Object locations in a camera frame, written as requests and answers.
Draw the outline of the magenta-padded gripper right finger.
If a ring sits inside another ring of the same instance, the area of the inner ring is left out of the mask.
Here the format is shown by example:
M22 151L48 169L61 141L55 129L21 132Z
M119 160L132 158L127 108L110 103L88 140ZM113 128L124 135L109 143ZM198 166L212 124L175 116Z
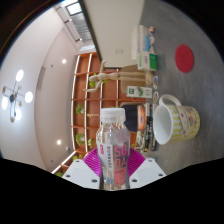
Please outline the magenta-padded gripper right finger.
M165 176L166 174L153 158L144 158L135 149L130 149L128 158L128 181L130 189L146 186Z

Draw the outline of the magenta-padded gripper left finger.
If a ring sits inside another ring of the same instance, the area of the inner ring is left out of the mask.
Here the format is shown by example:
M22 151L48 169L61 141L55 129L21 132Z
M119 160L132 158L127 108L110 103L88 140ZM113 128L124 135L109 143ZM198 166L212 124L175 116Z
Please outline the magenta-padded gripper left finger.
M97 149L90 151L83 159L75 159L63 175L63 179L84 188L99 189L101 162Z

